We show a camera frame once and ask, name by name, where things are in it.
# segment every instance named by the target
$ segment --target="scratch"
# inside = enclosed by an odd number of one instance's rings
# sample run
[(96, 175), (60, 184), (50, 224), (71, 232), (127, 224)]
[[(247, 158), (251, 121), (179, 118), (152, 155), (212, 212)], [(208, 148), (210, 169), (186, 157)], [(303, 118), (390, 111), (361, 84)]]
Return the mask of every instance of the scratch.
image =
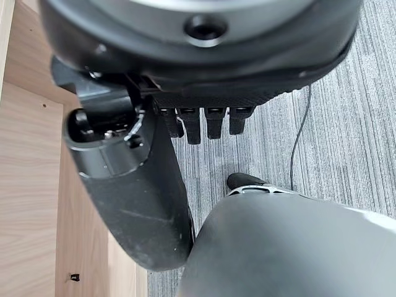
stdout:
[(163, 223), (171, 223), (173, 221), (173, 219), (166, 220), (164, 218), (150, 217), (149, 215), (142, 215), (141, 213), (131, 212), (130, 210), (120, 209), (119, 211), (122, 213), (125, 213), (126, 215), (130, 215), (131, 217), (135, 217), (135, 218), (145, 218), (147, 220), (155, 220), (155, 221), (159, 221), (159, 222), (163, 222)]

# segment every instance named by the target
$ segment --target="metal bracket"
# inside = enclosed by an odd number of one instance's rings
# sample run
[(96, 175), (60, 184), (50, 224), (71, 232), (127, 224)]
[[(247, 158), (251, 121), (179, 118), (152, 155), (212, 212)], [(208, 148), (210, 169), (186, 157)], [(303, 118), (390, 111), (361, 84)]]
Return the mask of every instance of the metal bracket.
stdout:
[(89, 77), (55, 57), (51, 72), (57, 86), (78, 96), (91, 130), (117, 131), (130, 126), (136, 118), (136, 109), (125, 85), (101, 80), (99, 74)]

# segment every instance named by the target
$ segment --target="black plastic casing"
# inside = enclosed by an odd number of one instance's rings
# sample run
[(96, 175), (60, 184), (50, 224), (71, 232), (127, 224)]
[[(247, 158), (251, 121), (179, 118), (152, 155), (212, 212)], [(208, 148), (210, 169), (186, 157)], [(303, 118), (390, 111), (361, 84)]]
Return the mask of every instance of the black plastic casing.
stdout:
[(186, 187), (163, 119), (147, 114), (142, 146), (131, 148), (123, 137), (76, 142), (75, 112), (64, 124), (64, 140), (115, 239), (146, 269), (184, 265), (193, 241)]
[(48, 40), (62, 62), (145, 75), (163, 91), (154, 96), (160, 108), (257, 106), (313, 83), (347, 55), (360, 6), (361, 0), (316, 0), (271, 32), (196, 48), (141, 35), (90, 1), (40, 0)]

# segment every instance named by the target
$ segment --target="screw hole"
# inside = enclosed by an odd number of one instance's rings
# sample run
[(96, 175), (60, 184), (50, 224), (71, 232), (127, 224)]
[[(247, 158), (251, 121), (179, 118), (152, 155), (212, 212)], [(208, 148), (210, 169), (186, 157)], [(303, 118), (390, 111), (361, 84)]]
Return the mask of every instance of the screw hole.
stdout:
[(221, 37), (227, 32), (226, 23), (213, 17), (197, 15), (184, 26), (190, 44), (210, 48), (220, 44)]
[(143, 140), (139, 135), (133, 135), (131, 139), (128, 140), (127, 145), (130, 149), (136, 149), (137, 147), (143, 146)]

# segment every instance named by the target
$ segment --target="screw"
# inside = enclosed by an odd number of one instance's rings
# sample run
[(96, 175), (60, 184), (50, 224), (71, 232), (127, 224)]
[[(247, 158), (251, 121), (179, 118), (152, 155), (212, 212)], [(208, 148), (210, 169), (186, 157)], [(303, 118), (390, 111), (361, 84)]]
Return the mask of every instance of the screw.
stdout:
[(79, 281), (80, 281), (80, 275), (79, 275), (78, 273), (71, 274), (71, 275), (70, 275), (70, 279), (71, 279), (73, 282), (79, 282)]
[(114, 137), (115, 133), (112, 130), (106, 131), (105, 132), (105, 139), (112, 139)]
[(93, 79), (98, 79), (102, 76), (102, 74), (100, 72), (89, 72), (89, 75), (93, 78)]
[(107, 47), (103, 44), (100, 44), (97, 46), (97, 48), (95, 48), (95, 54), (102, 54), (105, 53), (107, 51)]

